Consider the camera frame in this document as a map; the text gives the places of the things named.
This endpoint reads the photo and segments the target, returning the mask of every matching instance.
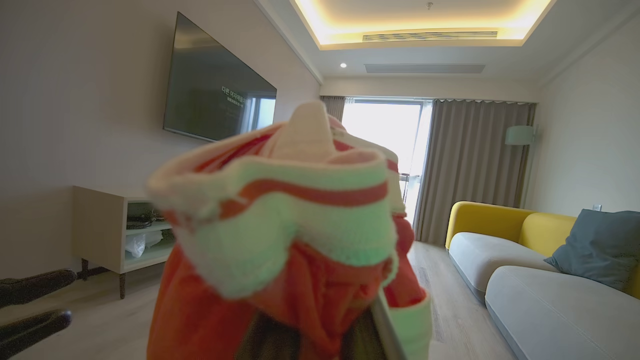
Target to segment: cabinet leg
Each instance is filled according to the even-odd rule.
[[[86,281],[89,277],[89,261],[87,259],[82,259],[82,280]]]
[[[125,295],[125,279],[127,274],[120,274],[120,300],[124,299]]]

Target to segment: blue throw pillow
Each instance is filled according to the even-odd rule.
[[[566,244],[545,261],[565,274],[628,290],[640,259],[640,213],[603,213],[584,209]]]

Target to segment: ceiling vent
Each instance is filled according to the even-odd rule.
[[[422,33],[381,33],[362,35],[362,42],[485,40],[498,38],[498,31],[426,31]]]
[[[480,74],[483,64],[364,64],[369,74]]]

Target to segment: wall-mounted tv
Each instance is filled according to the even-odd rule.
[[[276,88],[178,13],[164,129],[218,141],[273,123]]]

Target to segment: curtain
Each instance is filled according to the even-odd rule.
[[[344,96],[320,96],[320,100],[326,106],[326,112],[333,115],[338,121],[342,122],[342,114],[344,113]]]
[[[458,201],[518,207],[528,146],[505,145],[509,126],[532,125],[535,104],[435,100],[416,239],[444,245]]]

